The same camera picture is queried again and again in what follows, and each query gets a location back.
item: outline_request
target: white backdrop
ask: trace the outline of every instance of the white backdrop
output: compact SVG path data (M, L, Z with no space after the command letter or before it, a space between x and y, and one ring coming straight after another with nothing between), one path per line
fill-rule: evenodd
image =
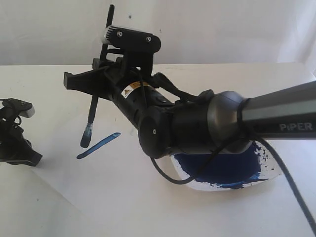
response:
M90 64L114 23L158 35L155 63L316 65L314 0L0 0L0 64Z

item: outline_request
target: blue paint stroke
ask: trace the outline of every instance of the blue paint stroke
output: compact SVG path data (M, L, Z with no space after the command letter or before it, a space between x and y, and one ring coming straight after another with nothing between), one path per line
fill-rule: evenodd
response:
M255 151L260 149L253 143L242 154L217 155L205 171L196 178L196 181L230 189L239 189L243 188L244 184L264 181L266 179L259 179L261 172L260 155L255 154ZM177 154L174 157L183 171L193 175L205 163L209 155Z
M91 154L92 152L96 151L100 147L104 146L105 144L107 144L107 143L111 142L112 140L116 139L117 137L119 137L120 134L121 134L120 132L115 132L112 135L102 139L100 142L98 142L97 144L95 144L94 146L92 146L91 148L86 150L84 153L79 154L77 156L77 159L85 158L87 155Z

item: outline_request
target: white table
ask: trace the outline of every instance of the white table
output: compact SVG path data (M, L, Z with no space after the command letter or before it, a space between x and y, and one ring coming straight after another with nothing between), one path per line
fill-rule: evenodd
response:
M0 66L0 97L22 99L35 107L35 115L22 122L24 136L35 150L56 128L76 115L87 114L90 97L67 91L63 86L63 72L80 73L90 68ZM315 79L303 65L296 63L155 65L154 71L163 72L180 89L192 94L211 88L214 92L235 90L245 97ZM107 106L100 101L98 109L106 110ZM283 159L316 215L316 157ZM218 193L198 192L161 179L152 187L152 195L161 197L160 204L169 208L168 213L154 203L148 209L148 203L139 201L132 215L122 223L123 228L103 226L104 229L94 225L28 167L2 164L0 178L1 236L80 237L104 236L104 233L108 236L313 236L283 176L252 188Z

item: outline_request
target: yellow warning sticker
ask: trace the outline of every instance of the yellow warning sticker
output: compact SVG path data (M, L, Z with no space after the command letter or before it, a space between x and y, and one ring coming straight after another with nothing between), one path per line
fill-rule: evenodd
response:
M144 86L149 86L147 82L143 82ZM121 93L121 95L126 99L135 89L140 88L140 81L133 82L128 85Z

